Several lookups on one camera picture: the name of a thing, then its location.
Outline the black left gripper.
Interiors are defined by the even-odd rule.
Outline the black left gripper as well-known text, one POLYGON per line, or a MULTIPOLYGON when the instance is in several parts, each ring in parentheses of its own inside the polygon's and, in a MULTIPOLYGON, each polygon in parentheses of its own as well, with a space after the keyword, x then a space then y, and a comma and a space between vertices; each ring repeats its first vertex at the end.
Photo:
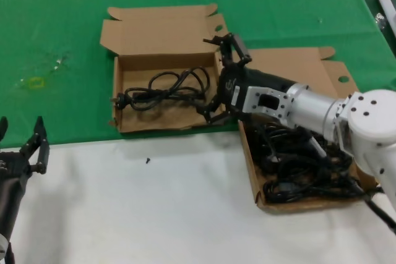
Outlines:
MULTIPOLYGON (((7 132, 7 118, 0 120, 0 141, 7 132)), ((18 181, 26 184, 31 172, 45 174, 50 155, 50 145, 43 117, 38 116, 32 136, 22 146, 20 152, 1 152, 1 183, 18 181), (38 150, 37 162, 30 165, 29 159, 38 150)))

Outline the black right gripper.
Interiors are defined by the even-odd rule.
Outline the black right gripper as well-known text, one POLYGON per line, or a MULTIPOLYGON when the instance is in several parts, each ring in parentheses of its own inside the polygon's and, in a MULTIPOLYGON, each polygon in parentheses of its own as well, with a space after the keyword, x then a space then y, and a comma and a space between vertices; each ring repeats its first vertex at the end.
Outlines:
POLYGON ((252 61, 248 49, 239 35, 228 33, 203 39, 219 46, 224 68, 221 71, 217 94, 208 104, 198 104, 196 112, 209 125, 230 121, 233 117, 250 117, 253 114, 269 117, 286 117, 296 96, 296 82, 259 70, 245 67, 252 61), (239 61, 233 60, 233 50, 239 61), (220 114, 216 110, 223 104, 220 114))

